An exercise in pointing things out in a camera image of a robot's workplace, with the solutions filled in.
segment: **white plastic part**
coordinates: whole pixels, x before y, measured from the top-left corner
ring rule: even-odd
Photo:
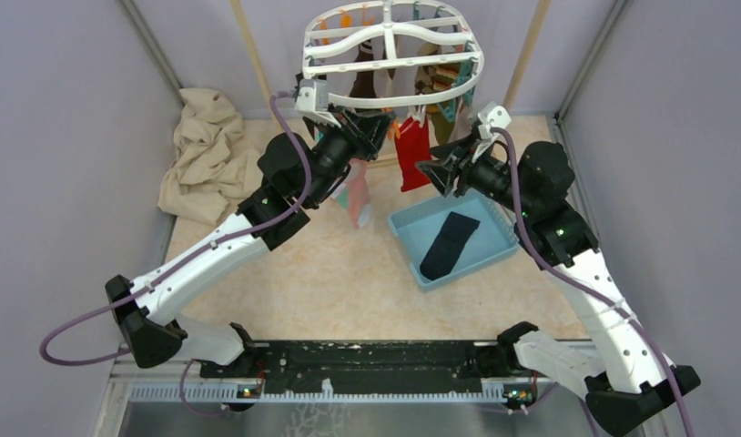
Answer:
[[[475,118],[481,123],[478,126],[478,131],[481,134],[481,142],[478,143],[475,153],[472,154],[472,162],[477,161],[499,139],[499,134],[493,133],[491,129],[493,127],[506,129],[510,125],[510,122],[513,121],[510,118],[510,114],[507,113],[507,109],[494,102],[489,102],[482,111],[475,115]]]
[[[437,8],[440,14],[446,16],[414,21],[396,22],[392,20],[391,8],[393,6],[406,5],[413,8],[414,4]],[[376,25],[319,30],[320,25],[328,23],[331,17],[358,10],[365,10],[373,14],[378,11],[378,8],[381,9],[382,21]],[[456,32],[437,31],[439,27],[453,25],[457,28]],[[387,59],[321,65],[324,59],[349,52],[364,41],[381,36],[384,38]],[[422,42],[426,41],[439,46],[463,46],[464,51],[432,56],[400,57],[395,46],[396,36],[413,36],[419,38]],[[336,37],[343,37],[343,39],[322,46],[314,44],[321,39]],[[431,105],[459,97],[478,83],[484,65],[483,52],[475,39],[475,35],[458,10],[445,3],[433,0],[376,0],[337,7],[312,20],[307,26],[304,36],[302,70],[304,78],[311,79],[328,73],[386,70],[406,66],[437,66],[469,60],[472,61],[470,78],[458,86],[452,86],[450,89],[441,92],[379,98],[345,97],[329,93],[329,101],[332,104],[364,109]]]
[[[328,112],[328,84],[324,80],[300,81],[296,110],[315,123],[341,127],[339,120]]]
[[[635,319],[633,311],[609,274],[603,253],[588,250],[574,257],[571,268],[562,264],[555,269],[617,302],[630,314],[631,319]],[[595,348],[604,361],[606,376],[615,391],[640,393],[640,385],[645,381],[654,386],[665,379],[662,367],[655,361],[644,339],[614,308],[607,307],[552,275],[551,277],[593,339]],[[665,355],[664,358],[669,365],[673,364]]]
[[[139,290],[153,281],[163,271],[174,266],[194,250],[212,244],[213,241],[233,232],[250,228],[249,221],[242,215],[231,214],[200,242],[178,255],[167,264],[134,278],[132,290]],[[269,253],[262,239],[250,235],[217,244],[191,260],[182,269],[158,284],[152,292],[135,300],[139,308],[148,308],[147,317],[159,325],[167,325],[194,298],[219,279],[228,275],[242,264]]]
[[[229,325],[213,325],[182,314],[178,314],[175,321],[188,336],[172,360],[212,361],[225,366],[245,350],[241,337]]]
[[[536,330],[514,344],[518,362],[526,369],[543,373],[581,399],[585,399],[585,378],[604,372],[604,362],[559,343],[546,333]]]

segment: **black cloth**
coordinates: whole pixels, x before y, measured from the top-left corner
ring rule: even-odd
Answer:
[[[436,280],[451,273],[464,245],[480,224],[480,221],[456,212],[449,214],[419,266],[422,276]]]

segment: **wooden pole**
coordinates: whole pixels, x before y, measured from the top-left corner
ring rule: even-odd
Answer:
[[[518,94],[518,88],[521,87],[523,74],[526,72],[526,67],[529,65],[529,60],[532,58],[534,46],[537,44],[537,38],[542,30],[544,19],[547,16],[547,10],[549,8],[550,0],[539,0],[536,9],[534,9],[532,22],[529,25],[529,30],[526,32],[526,38],[523,40],[521,55],[518,56],[518,62],[515,64],[515,70],[513,71],[513,78],[510,79],[510,85],[507,87],[507,93],[505,93],[504,102],[502,102],[502,105],[508,111],[513,106],[515,96]]]
[[[239,25],[239,32],[245,40],[245,47],[248,49],[248,57],[252,62],[253,68],[255,68],[255,76],[258,78],[258,85],[260,86],[260,92],[263,94],[263,100],[266,105],[269,105],[269,97],[271,97],[271,91],[269,90],[269,84],[266,82],[266,76],[263,74],[263,66],[260,63],[260,57],[258,56],[258,49],[255,46],[255,40],[252,37],[252,33],[249,30],[248,19],[245,17],[245,11],[242,8],[240,0],[228,0],[231,3],[231,9],[234,11],[234,16],[237,18],[237,24]]]

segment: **crumpled fabric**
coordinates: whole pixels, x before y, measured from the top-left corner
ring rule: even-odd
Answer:
[[[242,147],[242,115],[219,91],[180,90],[185,106],[175,128],[175,160],[161,181],[158,207],[216,225],[229,207],[249,197],[262,174],[254,147]]]

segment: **white drying rack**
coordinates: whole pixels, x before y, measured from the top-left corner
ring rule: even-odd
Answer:
[[[422,20],[392,21],[392,7],[399,5],[407,5],[411,8],[415,5],[430,6],[445,16]],[[345,15],[358,10],[364,10],[373,14],[374,10],[378,10],[378,8],[381,9],[383,20],[377,25],[319,29],[320,25],[328,23],[329,19],[334,16]],[[457,31],[440,32],[439,29],[443,26],[449,28],[456,26]],[[323,60],[346,53],[364,41],[379,36],[384,37],[387,59],[321,65]],[[395,36],[414,36],[422,41],[439,46],[463,46],[463,51],[444,55],[398,57],[395,47]],[[343,39],[326,45],[316,45],[316,42],[322,39],[337,37],[342,37]],[[309,26],[307,26],[304,36],[302,61],[303,76],[306,79],[329,73],[386,70],[406,66],[437,66],[472,61],[472,73],[466,81],[437,93],[380,98],[346,97],[333,93],[329,93],[328,95],[329,102],[334,105],[363,109],[414,107],[449,101],[463,95],[477,85],[484,65],[483,51],[462,14],[445,3],[433,0],[376,0],[331,9],[312,20]]]

